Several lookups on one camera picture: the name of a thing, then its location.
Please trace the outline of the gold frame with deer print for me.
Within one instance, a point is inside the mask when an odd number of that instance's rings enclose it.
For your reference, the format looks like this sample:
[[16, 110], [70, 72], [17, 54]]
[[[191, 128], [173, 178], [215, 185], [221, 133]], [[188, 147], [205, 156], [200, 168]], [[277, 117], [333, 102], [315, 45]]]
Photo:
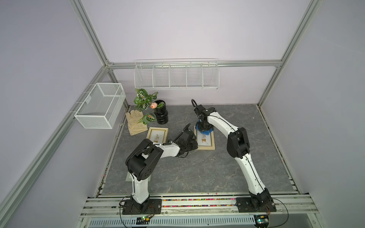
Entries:
[[198, 144], [197, 150], [214, 151], [215, 150], [215, 139], [214, 131], [210, 131], [208, 134], [202, 133], [194, 127], [194, 134]]

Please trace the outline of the blue microfiber cloth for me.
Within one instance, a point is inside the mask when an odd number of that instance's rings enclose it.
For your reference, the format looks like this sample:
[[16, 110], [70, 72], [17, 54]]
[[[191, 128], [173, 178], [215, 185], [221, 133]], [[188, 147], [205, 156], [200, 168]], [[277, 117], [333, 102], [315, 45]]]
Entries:
[[210, 124], [210, 123], [198, 122], [196, 124], [196, 127], [195, 128], [201, 134], [203, 134], [203, 135], [209, 135], [213, 131], [214, 126], [212, 124]]

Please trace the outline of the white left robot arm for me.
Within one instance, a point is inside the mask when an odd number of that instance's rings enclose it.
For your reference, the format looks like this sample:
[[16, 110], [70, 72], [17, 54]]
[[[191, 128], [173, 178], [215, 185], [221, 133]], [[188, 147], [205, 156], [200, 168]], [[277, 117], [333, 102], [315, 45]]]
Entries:
[[161, 158], [183, 157], [197, 148], [196, 135], [187, 127], [174, 140], [163, 144], [144, 139], [125, 162], [132, 175], [132, 201], [142, 205], [149, 200], [148, 178]]

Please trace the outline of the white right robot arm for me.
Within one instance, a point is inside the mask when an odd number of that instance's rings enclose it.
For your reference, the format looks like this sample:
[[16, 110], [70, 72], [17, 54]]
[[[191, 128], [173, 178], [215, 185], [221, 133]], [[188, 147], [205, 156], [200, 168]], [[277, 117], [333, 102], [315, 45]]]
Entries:
[[250, 205], [255, 211], [268, 209], [273, 204], [269, 190], [261, 181], [250, 154], [250, 143], [245, 128], [238, 128], [224, 119], [214, 107], [205, 108], [192, 100], [199, 121], [196, 130], [207, 133], [219, 130], [227, 138], [227, 152], [239, 164], [249, 187]]

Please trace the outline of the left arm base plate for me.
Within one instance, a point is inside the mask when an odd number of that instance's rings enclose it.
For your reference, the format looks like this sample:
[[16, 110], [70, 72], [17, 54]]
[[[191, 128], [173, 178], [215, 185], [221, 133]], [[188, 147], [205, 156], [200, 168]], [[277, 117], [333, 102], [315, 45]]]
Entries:
[[120, 207], [123, 215], [161, 214], [162, 200], [147, 198], [139, 204], [134, 199], [126, 199]]

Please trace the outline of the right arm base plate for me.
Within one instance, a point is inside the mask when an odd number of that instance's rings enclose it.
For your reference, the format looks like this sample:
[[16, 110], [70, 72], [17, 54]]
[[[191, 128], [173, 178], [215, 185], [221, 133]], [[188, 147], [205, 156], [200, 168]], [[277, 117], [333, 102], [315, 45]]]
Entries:
[[247, 197], [236, 198], [235, 206], [238, 208], [239, 213], [246, 212], [276, 212], [276, 206], [273, 199], [254, 199]]

